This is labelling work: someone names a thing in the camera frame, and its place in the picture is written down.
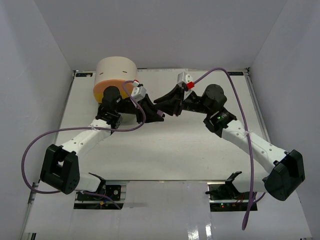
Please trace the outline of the yellow drawer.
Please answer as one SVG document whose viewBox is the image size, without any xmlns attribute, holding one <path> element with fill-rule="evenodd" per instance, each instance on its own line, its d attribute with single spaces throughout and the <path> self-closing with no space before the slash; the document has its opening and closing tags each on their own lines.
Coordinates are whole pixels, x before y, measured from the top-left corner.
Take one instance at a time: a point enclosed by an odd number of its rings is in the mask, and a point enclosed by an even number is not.
<svg viewBox="0 0 320 240">
<path fill-rule="evenodd" d="M 98 92 L 98 93 L 94 93 L 94 98 L 96 99 L 96 101 L 101 104 L 102 103 L 102 98 L 104 96 L 104 94 L 102 92 Z M 124 91 L 120 91 L 120 95 L 123 99 L 126 99 L 129 97 L 129 95 L 127 93 L 125 93 Z"/>
</svg>

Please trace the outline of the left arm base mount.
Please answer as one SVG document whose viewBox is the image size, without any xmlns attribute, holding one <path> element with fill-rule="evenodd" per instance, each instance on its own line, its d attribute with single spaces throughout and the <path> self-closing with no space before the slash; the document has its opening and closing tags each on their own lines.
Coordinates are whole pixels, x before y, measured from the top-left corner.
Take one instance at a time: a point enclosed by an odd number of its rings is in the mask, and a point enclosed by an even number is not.
<svg viewBox="0 0 320 240">
<path fill-rule="evenodd" d="M 94 195 L 78 191 L 73 208 L 78 210 L 121 210 L 125 201 L 124 193 L 122 186 L 118 184 L 103 185 Z"/>
</svg>

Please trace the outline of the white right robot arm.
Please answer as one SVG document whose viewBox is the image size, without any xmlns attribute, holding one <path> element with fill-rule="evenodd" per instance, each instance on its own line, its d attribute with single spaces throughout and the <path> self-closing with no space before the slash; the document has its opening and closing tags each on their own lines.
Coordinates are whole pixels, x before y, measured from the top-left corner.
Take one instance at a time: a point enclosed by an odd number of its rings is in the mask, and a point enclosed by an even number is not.
<svg viewBox="0 0 320 240">
<path fill-rule="evenodd" d="M 302 154 L 276 147 L 253 132 L 230 113 L 224 104 L 227 97 L 217 84 L 208 85 L 198 96 L 186 84 L 177 84 L 166 95 L 154 100 L 159 111 L 179 116 L 182 111 L 205 114 L 205 127 L 218 137 L 234 144 L 257 161 L 267 172 L 264 189 L 279 201 L 285 201 L 305 180 Z"/>
</svg>

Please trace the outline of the grey bottom drawer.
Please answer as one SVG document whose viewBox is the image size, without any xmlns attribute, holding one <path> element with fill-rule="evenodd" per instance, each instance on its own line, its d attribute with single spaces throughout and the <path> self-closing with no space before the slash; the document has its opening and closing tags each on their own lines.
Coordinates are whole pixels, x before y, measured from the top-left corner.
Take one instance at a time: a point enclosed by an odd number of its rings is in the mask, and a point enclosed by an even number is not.
<svg viewBox="0 0 320 240">
<path fill-rule="evenodd" d="M 122 114 L 121 115 L 122 123 L 131 123 L 136 120 L 136 116 L 133 114 Z"/>
</svg>

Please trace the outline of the orange top drawer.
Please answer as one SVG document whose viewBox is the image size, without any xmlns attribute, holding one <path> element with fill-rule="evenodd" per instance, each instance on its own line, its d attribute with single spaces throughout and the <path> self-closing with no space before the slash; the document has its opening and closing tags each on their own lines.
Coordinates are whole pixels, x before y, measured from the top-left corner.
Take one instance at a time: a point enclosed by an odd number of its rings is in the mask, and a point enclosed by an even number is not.
<svg viewBox="0 0 320 240">
<path fill-rule="evenodd" d="M 102 80 L 100 82 L 95 82 L 94 87 L 93 87 L 93 93 L 94 94 L 102 94 L 104 90 L 107 87 L 117 87 L 120 91 L 121 94 L 126 94 L 124 88 L 123 88 L 123 83 L 125 80 L 123 79 L 109 79 L 109 80 Z"/>
</svg>

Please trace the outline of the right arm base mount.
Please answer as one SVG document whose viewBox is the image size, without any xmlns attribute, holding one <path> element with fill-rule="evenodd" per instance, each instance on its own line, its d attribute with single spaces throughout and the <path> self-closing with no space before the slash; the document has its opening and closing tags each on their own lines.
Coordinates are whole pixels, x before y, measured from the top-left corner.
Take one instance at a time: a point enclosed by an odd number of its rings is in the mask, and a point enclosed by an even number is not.
<svg viewBox="0 0 320 240">
<path fill-rule="evenodd" d="M 249 191 L 238 191 L 233 185 L 241 171 L 232 173 L 225 181 L 207 183 L 205 194 L 209 198 L 210 211 L 213 212 L 245 212 L 249 203 Z"/>
</svg>

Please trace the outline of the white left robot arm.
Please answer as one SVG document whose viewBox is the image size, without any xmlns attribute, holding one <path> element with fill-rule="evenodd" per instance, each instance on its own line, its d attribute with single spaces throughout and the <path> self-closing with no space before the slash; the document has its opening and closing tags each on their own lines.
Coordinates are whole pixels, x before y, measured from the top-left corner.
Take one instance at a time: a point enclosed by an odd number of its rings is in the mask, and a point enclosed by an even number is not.
<svg viewBox="0 0 320 240">
<path fill-rule="evenodd" d="M 139 124 L 162 122 L 165 117 L 155 108 L 141 84 L 134 87 L 128 98 L 122 98 L 116 86 L 107 87 L 97 116 L 88 129 L 60 146 L 52 144 L 47 148 L 40 180 L 66 195 L 73 191 L 87 191 L 96 200 L 103 198 L 106 193 L 104 179 L 93 173 L 81 173 L 79 162 L 118 129 L 122 113 L 135 115 Z"/>
</svg>

